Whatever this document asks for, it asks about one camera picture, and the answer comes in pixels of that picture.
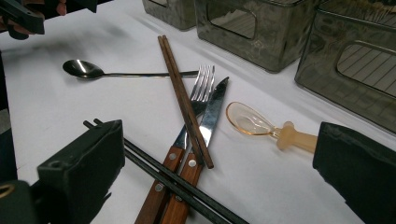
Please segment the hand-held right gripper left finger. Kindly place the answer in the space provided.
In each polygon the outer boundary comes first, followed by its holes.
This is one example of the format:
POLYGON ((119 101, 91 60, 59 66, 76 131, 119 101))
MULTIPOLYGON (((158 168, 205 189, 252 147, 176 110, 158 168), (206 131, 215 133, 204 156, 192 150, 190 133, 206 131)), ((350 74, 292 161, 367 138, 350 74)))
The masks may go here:
POLYGON ((37 167, 50 224, 90 224, 124 166, 122 121, 96 125, 37 167))

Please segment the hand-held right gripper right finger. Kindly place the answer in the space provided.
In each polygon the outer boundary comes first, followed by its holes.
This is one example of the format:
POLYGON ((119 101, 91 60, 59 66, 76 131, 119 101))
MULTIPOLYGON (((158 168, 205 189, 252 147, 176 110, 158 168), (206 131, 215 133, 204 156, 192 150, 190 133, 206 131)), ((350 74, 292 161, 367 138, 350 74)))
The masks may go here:
POLYGON ((396 151, 323 122, 313 168, 365 224, 396 224, 396 151))

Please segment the metal spoon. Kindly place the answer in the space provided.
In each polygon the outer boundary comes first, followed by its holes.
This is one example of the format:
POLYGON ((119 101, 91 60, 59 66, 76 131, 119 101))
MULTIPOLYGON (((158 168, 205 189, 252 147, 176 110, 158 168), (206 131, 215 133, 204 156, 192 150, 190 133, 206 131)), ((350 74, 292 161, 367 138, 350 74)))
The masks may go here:
POLYGON ((168 73, 106 73, 98 65, 83 60, 68 60, 64 62, 63 70, 71 76, 85 79, 101 77, 170 77, 168 73))

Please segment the wooden-handled metal fork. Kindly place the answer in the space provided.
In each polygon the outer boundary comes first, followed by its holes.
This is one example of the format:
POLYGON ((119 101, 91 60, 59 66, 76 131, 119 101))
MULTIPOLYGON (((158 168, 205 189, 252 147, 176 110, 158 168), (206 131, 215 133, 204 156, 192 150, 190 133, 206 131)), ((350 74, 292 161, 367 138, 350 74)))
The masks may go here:
MULTIPOLYGON (((201 65, 190 98, 191 106, 196 117, 205 111, 207 101, 213 91, 214 82, 213 66, 201 65)), ((163 165, 172 172, 176 172, 184 158, 187 147, 188 134, 186 127, 183 127, 174 144, 170 146, 163 160, 163 165)), ((159 180, 155 180, 134 224, 158 224, 170 195, 171 193, 165 184, 159 180)))

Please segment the wooden-handled metal knife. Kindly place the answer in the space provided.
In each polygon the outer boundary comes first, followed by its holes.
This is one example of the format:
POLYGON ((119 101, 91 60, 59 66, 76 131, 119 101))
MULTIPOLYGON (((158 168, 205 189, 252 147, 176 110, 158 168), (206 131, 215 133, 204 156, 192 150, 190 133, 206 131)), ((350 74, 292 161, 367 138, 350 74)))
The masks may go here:
MULTIPOLYGON (((216 86, 200 122, 199 129, 207 147, 217 126, 228 82, 229 79, 226 77, 216 86)), ((183 165, 180 176, 195 187, 202 170, 203 165, 199 165, 195 156, 190 153, 183 165)), ((189 209, 190 206, 180 196, 173 194, 165 209, 161 224, 185 224, 189 209)))

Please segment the grey transparent plastic bin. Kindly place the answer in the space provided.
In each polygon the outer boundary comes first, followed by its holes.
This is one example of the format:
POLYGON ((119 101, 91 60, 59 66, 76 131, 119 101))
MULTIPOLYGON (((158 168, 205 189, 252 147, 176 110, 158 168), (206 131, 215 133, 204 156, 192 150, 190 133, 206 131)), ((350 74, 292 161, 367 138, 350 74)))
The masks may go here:
POLYGON ((396 134, 396 0, 326 0, 295 82, 396 134))
POLYGON ((301 57, 321 0, 195 0, 198 36, 270 73, 301 57))
POLYGON ((180 31, 189 30, 196 24, 194 0, 142 0, 142 2, 149 15, 180 31))

